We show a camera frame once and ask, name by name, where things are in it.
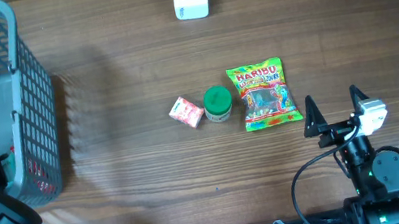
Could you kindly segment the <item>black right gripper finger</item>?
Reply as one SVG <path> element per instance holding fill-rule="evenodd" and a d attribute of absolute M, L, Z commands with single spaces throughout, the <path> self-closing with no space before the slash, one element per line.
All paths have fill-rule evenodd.
<path fill-rule="evenodd" d="M 365 95 L 357 86 L 354 84 L 350 85 L 349 92 L 351 96 L 351 101 L 354 106 L 354 112 L 360 113 L 360 101 L 368 100 L 369 96 Z"/>
<path fill-rule="evenodd" d="M 315 101 L 311 95 L 307 95 L 305 101 L 305 126 L 304 126 L 304 137 L 315 137 L 325 133 L 328 130 L 328 122 L 326 122 L 320 109 L 315 104 Z"/>

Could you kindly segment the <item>teal wet wipes pack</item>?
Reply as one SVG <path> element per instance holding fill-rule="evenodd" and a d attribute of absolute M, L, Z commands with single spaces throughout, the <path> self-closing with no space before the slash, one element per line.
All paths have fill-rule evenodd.
<path fill-rule="evenodd" d="M 15 155 L 13 152 L 8 153 L 8 156 L 2 160 L 2 168 L 4 170 L 4 174 L 6 176 L 7 184 L 12 184 L 15 180 L 16 174 L 16 163 L 15 163 Z"/>

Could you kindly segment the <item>Haribo gummy worms bag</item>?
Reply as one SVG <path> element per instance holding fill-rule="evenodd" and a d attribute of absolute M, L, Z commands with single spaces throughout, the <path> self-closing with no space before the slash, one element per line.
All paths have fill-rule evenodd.
<path fill-rule="evenodd" d="M 235 67 L 227 70 L 226 74 L 245 105 L 247 131 L 264 130 L 303 119 L 287 87 L 279 57 Z"/>

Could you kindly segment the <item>green lid jar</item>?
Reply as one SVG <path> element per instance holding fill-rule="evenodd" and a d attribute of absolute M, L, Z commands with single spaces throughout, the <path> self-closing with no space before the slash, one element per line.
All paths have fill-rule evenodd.
<path fill-rule="evenodd" d="M 204 94 L 204 109 L 207 118 L 214 123 L 221 123 L 230 117 L 232 96 L 224 86 L 213 86 Z"/>

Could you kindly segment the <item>red white small box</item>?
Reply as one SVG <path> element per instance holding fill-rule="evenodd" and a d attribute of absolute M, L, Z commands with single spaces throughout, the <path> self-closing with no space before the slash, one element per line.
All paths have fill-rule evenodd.
<path fill-rule="evenodd" d="M 179 122 L 185 123 L 191 128 L 197 128 L 202 116 L 204 115 L 204 109 L 185 98 L 178 97 L 177 101 L 169 111 L 169 116 Z"/>

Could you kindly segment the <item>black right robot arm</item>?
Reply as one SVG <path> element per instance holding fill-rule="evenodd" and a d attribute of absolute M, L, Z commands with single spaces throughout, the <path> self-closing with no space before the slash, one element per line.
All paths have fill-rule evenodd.
<path fill-rule="evenodd" d="M 386 104 L 355 85 L 349 92 L 354 111 L 338 123 L 326 122 L 313 98 L 306 97 L 305 136 L 318 136 L 321 148 L 338 147 L 334 159 L 357 192 L 344 200 L 349 224 L 399 224 L 399 148 L 375 149 L 369 141 L 384 124 Z"/>

